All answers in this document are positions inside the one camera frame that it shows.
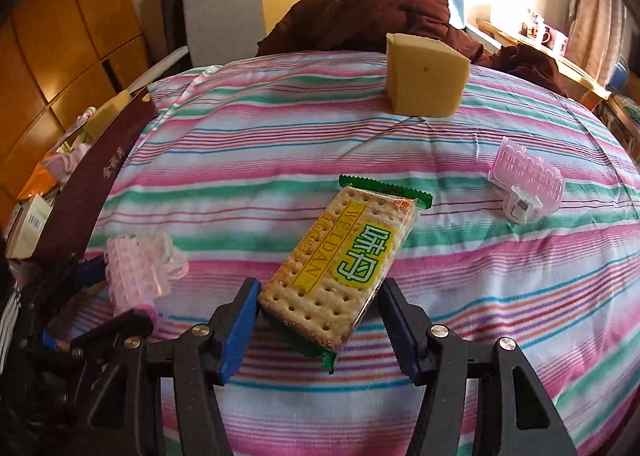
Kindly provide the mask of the beige curtain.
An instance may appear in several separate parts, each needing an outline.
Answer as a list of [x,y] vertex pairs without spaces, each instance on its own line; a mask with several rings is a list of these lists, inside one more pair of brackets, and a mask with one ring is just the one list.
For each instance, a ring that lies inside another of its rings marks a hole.
[[622,49],[626,8],[622,0],[569,0],[565,57],[600,86],[610,80]]

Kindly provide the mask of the pink hair roller with clip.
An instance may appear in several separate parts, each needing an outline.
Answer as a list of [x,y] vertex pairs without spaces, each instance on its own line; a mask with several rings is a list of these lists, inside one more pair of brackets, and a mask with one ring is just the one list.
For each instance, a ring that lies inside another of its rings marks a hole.
[[551,216],[564,196],[560,170],[510,138],[502,139],[488,180],[503,191],[503,211],[514,223]]

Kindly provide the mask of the pink mug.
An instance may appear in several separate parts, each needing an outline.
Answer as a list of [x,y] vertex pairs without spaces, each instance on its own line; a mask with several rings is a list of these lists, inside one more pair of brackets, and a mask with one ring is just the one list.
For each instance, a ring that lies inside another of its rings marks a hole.
[[564,56],[566,53],[568,38],[561,31],[546,25],[541,44],[556,55]]

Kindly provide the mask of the dark red gift box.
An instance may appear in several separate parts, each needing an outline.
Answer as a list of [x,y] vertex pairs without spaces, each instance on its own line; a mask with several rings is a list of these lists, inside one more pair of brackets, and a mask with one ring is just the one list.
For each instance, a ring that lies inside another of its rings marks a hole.
[[141,89],[99,135],[56,195],[32,257],[82,258],[96,220],[140,133],[157,116],[148,89]]

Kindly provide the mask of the maroon blanket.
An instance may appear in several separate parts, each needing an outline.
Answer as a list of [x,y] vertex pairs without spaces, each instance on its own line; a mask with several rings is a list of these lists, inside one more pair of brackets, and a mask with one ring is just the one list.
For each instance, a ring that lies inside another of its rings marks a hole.
[[567,94],[558,65],[528,46],[488,53],[480,42],[449,23],[448,0],[300,0],[267,37],[259,56],[305,51],[383,53],[386,34],[411,34],[446,43],[477,66],[505,72],[556,94]]

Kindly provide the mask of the large cracker packet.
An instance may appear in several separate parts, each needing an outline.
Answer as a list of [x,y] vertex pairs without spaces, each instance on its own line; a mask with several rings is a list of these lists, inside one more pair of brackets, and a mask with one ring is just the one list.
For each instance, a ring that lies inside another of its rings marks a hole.
[[338,185],[258,294],[269,324],[330,374],[416,220],[433,205],[430,193],[392,182],[342,174]]

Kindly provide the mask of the white box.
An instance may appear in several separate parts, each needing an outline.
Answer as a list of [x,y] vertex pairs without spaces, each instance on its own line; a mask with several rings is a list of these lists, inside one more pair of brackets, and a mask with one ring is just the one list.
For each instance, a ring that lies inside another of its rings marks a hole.
[[51,211],[52,207],[40,195],[32,195],[15,206],[6,236],[9,259],[27,259],[34,253]]

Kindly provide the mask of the yellow sponge block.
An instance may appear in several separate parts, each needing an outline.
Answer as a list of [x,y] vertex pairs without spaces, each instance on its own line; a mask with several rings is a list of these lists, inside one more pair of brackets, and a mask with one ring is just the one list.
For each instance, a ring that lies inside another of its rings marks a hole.
[[395,114],[448,118],[458,109],[471,62],[446,43],[386,34],[385,91]]

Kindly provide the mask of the grey chair back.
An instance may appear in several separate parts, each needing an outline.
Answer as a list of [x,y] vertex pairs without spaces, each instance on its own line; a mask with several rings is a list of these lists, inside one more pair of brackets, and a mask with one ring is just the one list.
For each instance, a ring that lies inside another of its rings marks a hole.
[[194,66],[251,58],[266,35],[262,0],[183,0],[183,16]]

